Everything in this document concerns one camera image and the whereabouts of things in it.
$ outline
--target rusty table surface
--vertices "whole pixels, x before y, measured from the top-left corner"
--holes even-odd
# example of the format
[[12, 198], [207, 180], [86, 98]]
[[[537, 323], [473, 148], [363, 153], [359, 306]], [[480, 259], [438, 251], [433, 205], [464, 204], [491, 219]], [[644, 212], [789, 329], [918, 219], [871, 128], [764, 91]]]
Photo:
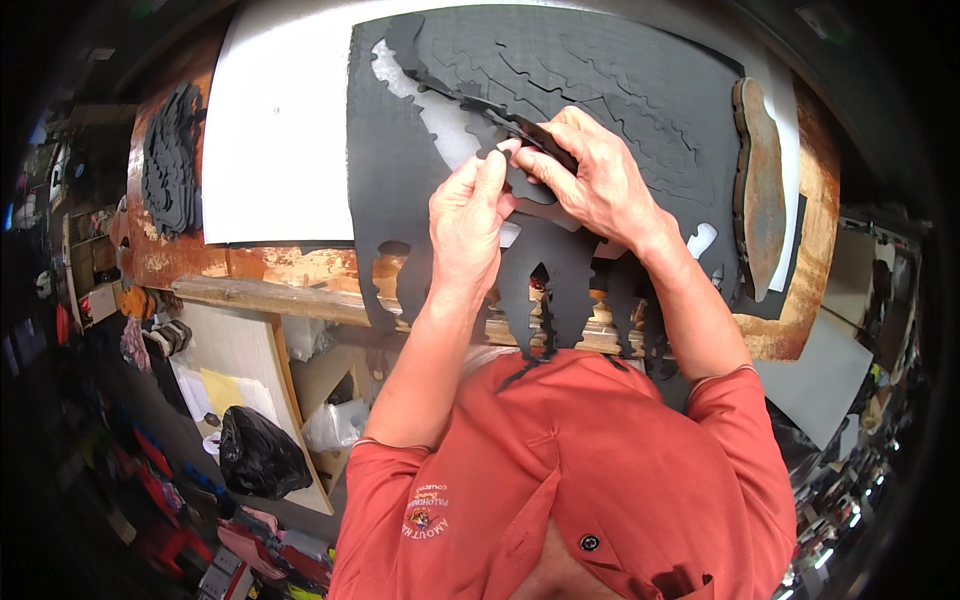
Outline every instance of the rusty table surface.
[[[142, 286], [167, 290], [183, 276], [234, 277], [298, 287], [322, 283], [327, 290], [349, 295], [348, 303], [355, 305], [360, 287], [353, 250], [319, 250], [304, 255], [297, 246], [206, 246], [201, 231], [185, 233], [175, 239], [157, 236], [150, 214], [143, 206], [141, 192], [144, 133], [150, 117], [158, 111], [170, 91], [183, 81], [191, 81], [200, 88], [206, 106], [222, 41], [222, 35], [208, 36], [184, 45], [180, 59], [158, 77], [161, 81], [156, 83], [157, 92], [137, 111], [127, 170], [133, 279]], [[827, 286], [840, 205], [840, 160], [830, 137], [827, 110], [803, 83], [796, 81], [795, 89], [801, 142], [800, 192], [807, 197], [796, 271], [778, 321], [734, 315], [751, 354], [759, 360], [797, 360], [800, 357]], [[202, 126], [196, 150], [200, 185], [203, 185], [203, 151]], [[396, 303], [396, 273], [402, 264], [403, 258], [395, 256], [374, 262], [373, 282], [379, 287], [379, 296], [385, 303]], [[610, 312], [602, 302], [603, 292], [591, 294], [600, 301], [594, 307], [588, 328], [595, 334], [615, 340]]]

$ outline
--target person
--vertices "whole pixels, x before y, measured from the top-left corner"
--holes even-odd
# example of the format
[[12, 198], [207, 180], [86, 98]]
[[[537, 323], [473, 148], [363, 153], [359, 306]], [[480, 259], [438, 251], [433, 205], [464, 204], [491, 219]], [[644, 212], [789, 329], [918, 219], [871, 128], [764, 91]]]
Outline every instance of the person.
[[468, 160], [430, 199], [433, 283], [348, 461], [329, 597], [770, 598], [796, 516], [731, 312], [616, 135], [570, 107], [543, 126], [576, 176], [502, 147], [646, 267], [693, 382], [685, 415], [593, 352], [562, 349], [499, 392], [518, 353], [460, 380], [516, 206], [501, 152]]

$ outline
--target orange polo shirt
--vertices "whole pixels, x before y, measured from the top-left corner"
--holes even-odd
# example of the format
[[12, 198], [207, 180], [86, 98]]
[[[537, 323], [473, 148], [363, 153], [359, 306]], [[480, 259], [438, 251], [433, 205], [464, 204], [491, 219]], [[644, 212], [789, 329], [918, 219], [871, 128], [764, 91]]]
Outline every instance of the orange polo shirt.
[[645, 374], [577, 350], [496, 394], [522, 367], [465, 379], [436, 452], [357, 443], [331, 599], [506, 600], [551, 516], [626, 598], [770, 598], [796, 517], [752, 368], [700, 382], [684, 416]]

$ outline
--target wooden table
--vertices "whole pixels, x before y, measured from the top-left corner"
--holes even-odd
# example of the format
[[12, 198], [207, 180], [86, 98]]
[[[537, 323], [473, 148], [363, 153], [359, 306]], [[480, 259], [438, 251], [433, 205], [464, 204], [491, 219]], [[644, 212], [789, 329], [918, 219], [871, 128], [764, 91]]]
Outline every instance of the wooden table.
[[[185, 299], [369, 326], [353, 250], [320, 250], [303, 255], [295, 246], [205, 246], [202, 232], [173, 240], [157, 236], [143, 206], [140, 186], [147, 123], [167, 94], [182, 81], [197, 85], [206, 104], [222, 41], [220, 34], [219, 38], [202, 37], [184, 44], [182, 60], [175, 61], [178, 68], [164, 74], [169, 84], [137, 111], [127, 171], [133, 278], [139, 285], [173, 290]], [[800, 357], [827, 286], [840, 205], [840, 160], [828, 130], [827, 110], [803, 83], [796, 81], [794, 86], [801, 140], [800, 192], [807, 197], [796, 272], [778, 321], [734, 315], [751, 354], [759, 360]], [[201, 134], [196, 159], [201, 185], [203, 147]], [[386, 256], [373, 266], [373, 282], [380, 289], [381, 301], [397, 315], [400, 310], [396, 302], [396, 273], [402, 264], [402, 257]], [[611, 313], [602, 302], [604, 293], [594, 290], [591, 294], [599, 301], [584, 330], [584, 341], [577, 348], [616, 354], [620, 347]], [[631, 333], [631, 343], [640, 355], [641, 312], [637, 311], [637, 327]], [[539, 326], [536, 310], [532, 323]], [[408, 330], [404, 325], [398, 329]], [[499, 312], [488, 319], [487, 335], [493, 344], [516, 344], [506, 318]], [[541, 344], [542, 337], [539, 331], [533, 344]]]

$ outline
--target hand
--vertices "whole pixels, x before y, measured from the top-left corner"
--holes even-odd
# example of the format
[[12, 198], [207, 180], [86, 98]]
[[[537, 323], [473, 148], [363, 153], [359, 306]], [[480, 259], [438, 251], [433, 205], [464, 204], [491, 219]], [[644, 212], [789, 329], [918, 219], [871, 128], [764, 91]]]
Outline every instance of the hand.
[[580, 163], [577, 175], [529, 146], [516, 153], [516, 163], [546, 183], [566, 212], [632, 249], [641, 261], [664, 236], [679, 234], [676, 219], [654, 202], [623, 140], [576, 107], [565, 107], [541, 125]]
[[[500, 148], [515, 152], [519, 145], [509, 140]], [[503, 191], [506, 175], [506, 157], [493, 151], [486, 160], [465, 162], [430, 197], [431, 294], [452, 295], [479, 310], [500, 268], [500, 226], [516, 207], [513, 194]]]

